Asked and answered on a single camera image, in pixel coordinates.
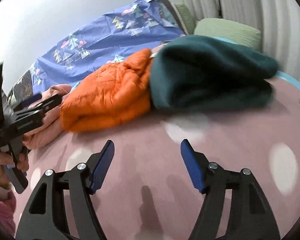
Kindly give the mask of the person's left hand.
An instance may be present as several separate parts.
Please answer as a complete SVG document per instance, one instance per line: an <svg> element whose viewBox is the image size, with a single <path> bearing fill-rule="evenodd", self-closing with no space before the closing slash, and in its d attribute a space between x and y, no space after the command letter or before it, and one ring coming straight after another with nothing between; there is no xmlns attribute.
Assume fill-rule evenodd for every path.
<svg viewBox="0 0 300 240"><path fill-rule="evenodd" d="M29 169L29 160L25 153L20 153L19 161L15 164L12 156L0 152L0 187L8 189L10 180L4 171L4 166L13 166L22 172L26 172Z"/></svg>

